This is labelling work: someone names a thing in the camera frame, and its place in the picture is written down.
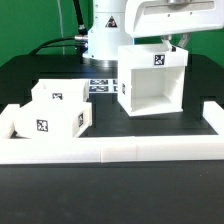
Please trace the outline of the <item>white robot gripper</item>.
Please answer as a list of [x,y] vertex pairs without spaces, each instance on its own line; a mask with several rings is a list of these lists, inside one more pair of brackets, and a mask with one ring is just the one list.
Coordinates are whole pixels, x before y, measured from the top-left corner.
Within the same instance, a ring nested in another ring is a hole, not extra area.
[[171,52],[176,51],[173,34],[183,34],[178,46],[185,48],[189,33],[223,27],[224,0],[128,0],[126,4],[126,33],[133,38],[162,36]]

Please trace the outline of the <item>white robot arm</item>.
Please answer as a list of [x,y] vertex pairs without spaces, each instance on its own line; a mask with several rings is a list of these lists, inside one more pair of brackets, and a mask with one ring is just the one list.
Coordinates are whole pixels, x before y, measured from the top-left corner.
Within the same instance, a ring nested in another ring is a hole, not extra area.
[[179,34],[184,47],[191,33],[222,28],[224,0],[93,0],[93,25],[75,39],[87,43],[86,61],[112,63],[136,38]]

